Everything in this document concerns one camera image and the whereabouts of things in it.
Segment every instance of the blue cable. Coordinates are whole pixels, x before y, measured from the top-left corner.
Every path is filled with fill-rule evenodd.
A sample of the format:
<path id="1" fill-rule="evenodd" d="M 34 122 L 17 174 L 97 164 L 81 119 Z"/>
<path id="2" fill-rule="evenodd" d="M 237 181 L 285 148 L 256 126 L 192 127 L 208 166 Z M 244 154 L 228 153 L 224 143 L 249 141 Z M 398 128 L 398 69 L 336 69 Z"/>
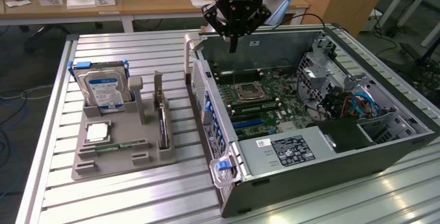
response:
<path id="1" fill-rule="evenodd" d="M 5 130 L 10 129 L 12 127 L 14 127 L 25 118 L 26 114 L 28 114 L 28 108 L 24 106 L 24 105 L 14 105 L 14 104 L 9 104 L 9 103 L 5 103 L 2 101 L 0 101 L 0 104 L 5 105 L 5 106 L 10 106 L 10 107 L 20 107 L 22 108 L 22 114 L 21 114 L 21 117 L 18 118 L 18 120 L 12 123 L 8 127 L 5 128 L 0 128 L 0 133 L 2 134 L 2 136 L 5 137 L 5 139 L 0 140 L 1 143 L 5 144 L 5 146 L 9 147 L 9 150 L 10 150 L 10 153 L 12 153 L 12 156 L 13 156 L 13 160 L 14 160 L 14 163 L 17 164 L 17 177 L 16 177 L 16 180 L 14 180 L 14 183 L 13 185 L 9 187 L 9 189 L 0 195 L 0 199 L 10 192 L 13 191 L 13 189 L 17 187 L 17 185 L 20 184 L 20 181 L 21 181 L 21 174 L 22 174 L 22 169 L 21 169 L 21 163 L 20 163 L 20 157 L 18 157 L 18 154 L 17 154 L 17 151 L 16 151 L 16 148 L 14 148 L 14 145 L 13 143 L 9 141 L 9 138 L 8 138 L 8 135 L 5 133 Z"/>
<path id="2" fill-rule="evenodd" d="M 5 103 L 0 100 L 0 104 L 5 105 L 5 106 L 10 106 L 10 107 L 22 107 L 22 115 L 21 117 L 18 118 L 18 120 L 16 122 L 13 122 L 9 126 L 6 126 L 5 128 L 2 128 L 2 130 L 8 130 L 10 129 L 13 126 L 16 126 L 18 123 L 21 123 L 21 121 L 24 120 L 24 118 L 26 117 L 28 115 L 28 108 L 22 105 L 14 105 L 14 104 L 9 104 L 9 103 Z"/>
<path id="3" fill-rule="evenodd" d="M 374 109 L 374 112 L 376 112 L 376 117 L 378 116 L 378 108 L 377 108 L 377 105 L 376 105 L 376 102 L 372 100 L 370 96 L 365 93 L 365 92 L 358 92 L 358 93 L 354 93 L 353 94 L 354 96 L 360 96 L 360 97 L 364 97 L 369 102 L 370 102 L 370 105 L 373 106 L 373 109 Z M 354 99 L 352 98 L 350 99 L 350 102 L 353 104 L 353 106 L 356 105 L 356 101 Z"/>
<path id="4" fill-rule="evenodd" d="M 8 146 L 9 146 L 9 149 L 10 149 L 10 152 L 12 152 L 12 156 L 13 156 L 13 159 L 14 159 L 14 162 L 16 162 L 16 164 L 17 164 L 17 168 L 18 168 L 18 175 L 17 175 L 17 177 L 16 177 L 16 180 L 14 180 L 14 183 L 13 183 L 13 185 L 9 187 L 9 189 L 0 195 L 0 200 L 1 200 L 1 198 L 17 187 L 17 185 L 20 184 L 20 181 L 21 181 L 21 174 L 22 174 L 22 172 L 21 172 L 21 164 L 20 164 L 20 158 L 18 158 L 18 154 L 17 154 L 17 152 L 16 152 L 16 149 L 14 149 L 14 146 L 13 146 L 13 143 L 10 143 L 9 142 L 9 140 L 8 140 L 8 137 L 5 137 L 6 138 L 6 140 L 4 141 L 6 144 L 8 144 Z"/>

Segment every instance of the red cable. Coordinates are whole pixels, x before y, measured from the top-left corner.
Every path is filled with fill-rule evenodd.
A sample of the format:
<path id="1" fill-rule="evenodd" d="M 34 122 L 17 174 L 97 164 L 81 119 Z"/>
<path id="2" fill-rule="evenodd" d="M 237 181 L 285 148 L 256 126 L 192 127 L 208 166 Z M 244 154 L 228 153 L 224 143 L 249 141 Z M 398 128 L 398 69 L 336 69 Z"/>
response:
<path id="1" fill-rule="evenodd" d="M 344 109 L 345 109 L 345 104 L 346 104 L 348 98 L 349 98 L 349 96 L 346 96 L 345 99 L 344 99 L 344 105 L 342 105 L 342 110 L 341 110 L 341 117 L 344 115 Z"/>

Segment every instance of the hard drive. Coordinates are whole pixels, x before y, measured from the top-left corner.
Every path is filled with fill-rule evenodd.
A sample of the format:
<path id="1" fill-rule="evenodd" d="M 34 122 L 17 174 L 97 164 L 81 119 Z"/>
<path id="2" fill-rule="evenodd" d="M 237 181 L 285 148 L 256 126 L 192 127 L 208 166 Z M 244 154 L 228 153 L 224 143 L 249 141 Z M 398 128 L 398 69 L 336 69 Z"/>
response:
<path id="1" fill-rule="evenodd" d="M 116 112 L 132 101 L 128 89 L 128 62 L 69 65 L 69 72 L 80 86 L 86 106 L 97 106 L 101 113 Z"/>

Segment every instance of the aluminum extrusion table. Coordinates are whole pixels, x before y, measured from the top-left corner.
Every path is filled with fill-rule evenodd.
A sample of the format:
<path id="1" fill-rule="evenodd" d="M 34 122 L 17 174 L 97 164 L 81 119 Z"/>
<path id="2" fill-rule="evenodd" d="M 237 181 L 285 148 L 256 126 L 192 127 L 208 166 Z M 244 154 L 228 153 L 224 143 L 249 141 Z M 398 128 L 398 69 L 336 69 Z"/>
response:
<path id="1" fill-rule="evenodd" d="M 16 223 L 438 223 L 440 141 L 404 157 L 382 173 L 277 203 L 245 215 L 220 217 L 200 137 L 184 84 L 188 32 L 84 35 L 66 41 Z M 342 31 L 336 32 L 428 116 L 440 111 Z M 354 72 L 357 65 L 337 52 Z M 173 165 L 85 181 L 70 179 L 82 95 L 66 61 L 129 60 L 130 75 L 153 91 L 164 73 L 177 160 Z"/>

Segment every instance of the blue network cable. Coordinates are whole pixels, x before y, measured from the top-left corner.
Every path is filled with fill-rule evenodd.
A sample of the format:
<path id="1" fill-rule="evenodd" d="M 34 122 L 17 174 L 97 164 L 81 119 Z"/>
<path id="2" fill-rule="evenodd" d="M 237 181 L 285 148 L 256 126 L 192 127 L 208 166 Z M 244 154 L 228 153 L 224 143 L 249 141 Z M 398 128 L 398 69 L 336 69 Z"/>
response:
<path id="1" fill-rule="evenodd" d="M 0 133 L 2 134 L 2 136 L 5 137 L 5 140 L 1 140 L 8 146 L 9 146 L 9 149 L 10 149 L 10 152 L 12 152 L 12 156 L 13 156 L 13 159 L 14 159 L 14 162 L 17 164 L 17 169 L 18 169 L 18 174 L 17 174 L 17 177 L 16 177 L 16 180 L 14 180 L 14 183 L 13 185 L 9 187 L 9 189 L 0 195 L 0 200 L 1 198 L 17 187 L 17 185 L 20 184 L 20 181 L 21 181 L 21 164 L 20 164 L 20 158 L 18 158 L 18 154 L 16 152 L 16 149 L 14 149 L 14 145 L 13 143 L 9 142 L 9 138 L 8 138 L 8 135 L 5 134 L 5 132 L 0 129 Z"/>
<path id="2" fill-rule="evenodd" d="M 5 133 L 5 130 L 10 129 L 12 127 L 14 127 L 25 118 L 26 114 L 28 114 L 28 108 L 22 105 L 13 105 L 13 104 L 9 104 L 9 103 L 5 103 L 2 101 L 0 101 L 0 104 L 5 105 L 5 106 L 10 106 L 10 107 L 20 107 L 22 109 L 22 112 L 21 112 L 21 117 L 17 119 L 16 122 L 13 122 L 9 126 L 6 126 L 5 128 L 1 128 L 0 127 L 0 133 L 2 134 L 4 136 L 4 139 L 0 140 L 0 143 L 4 145 L 4 147 L 8 147 L 10 153 L 12 153 L 12 156 L 13 156 L 13 160 L 14 160 L 14 163 L 17 164 L 17 177 L 16 177 L 16 180 L 14 180 L 14 183 L 13 185 L 9 187 L 9 189 L 0 195 L 0 199 L 17 187 L 17 185 L 20 184 L 20 181 L 21 181 L 21 163 L 20 163 L 20 157 L 18 157 L 18 154 L 17 154 L 17 151 L 16 151 L 16 148 L 14 148 L 14 145 L 13 143 L 9 141 L 9 138 L 8 138 L 8 135 Z"/>
<path id="3" fill-rule="evenodd" d="M 26 117 L 26 115 L 28 115 L 28 108 L 24 105 L 9 104 L 9 103 L 2 102 L 1 100 L 0 100 L 0 104 L 2 104 L 5 106 L 10 106 L 10 107 L 20 107 L 20 108 L 22 108 L 22 114 L 21 114 L 21 117 L 18 118 L 18 120 L 16 122 L 13 122 L 5 128 L 1 128 L 2 130 L 9 130 L 13 126 L 16 126 L 17 124 L 20 124 L 21 121 L 24 120 L 24 118 Z"/>

